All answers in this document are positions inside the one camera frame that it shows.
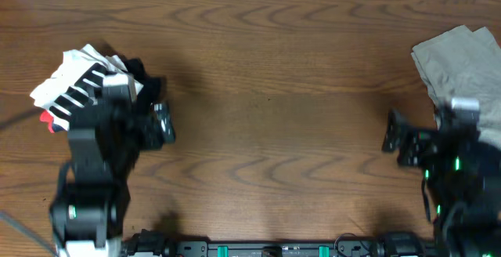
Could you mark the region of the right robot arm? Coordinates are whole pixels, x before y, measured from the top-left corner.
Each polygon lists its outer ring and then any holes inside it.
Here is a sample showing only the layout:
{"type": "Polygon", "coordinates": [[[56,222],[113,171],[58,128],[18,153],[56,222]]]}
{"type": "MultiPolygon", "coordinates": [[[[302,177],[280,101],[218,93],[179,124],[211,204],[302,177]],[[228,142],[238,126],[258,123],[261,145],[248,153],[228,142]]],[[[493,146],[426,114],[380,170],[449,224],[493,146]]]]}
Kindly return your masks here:
{"type": "Polygon", "coordinates": [[[388,112],[382,144],[397,152],[401,167],[423,172],[425,215],[432,241],[411,233],[387,233],[375,256],[498,256],[500,254],[500,149],[480,139],[480,110],[468,105],[436,107],[437,129],[411,125],[388,112]]]}

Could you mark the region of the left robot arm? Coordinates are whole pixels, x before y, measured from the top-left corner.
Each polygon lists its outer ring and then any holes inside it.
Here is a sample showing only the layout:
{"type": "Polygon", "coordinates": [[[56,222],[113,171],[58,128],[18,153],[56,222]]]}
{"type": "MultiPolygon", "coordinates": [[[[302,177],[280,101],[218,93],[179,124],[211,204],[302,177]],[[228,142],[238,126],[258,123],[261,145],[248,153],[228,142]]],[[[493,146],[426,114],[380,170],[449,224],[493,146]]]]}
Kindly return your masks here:
{"type": "Polygon", "coordinates": [[[165,102],[142,106],[128,89],[103,89],[73,111],[71,159],[61,167],[49,217],[58,256],[118,256],[139,155],[175,141],[165,102]]]}

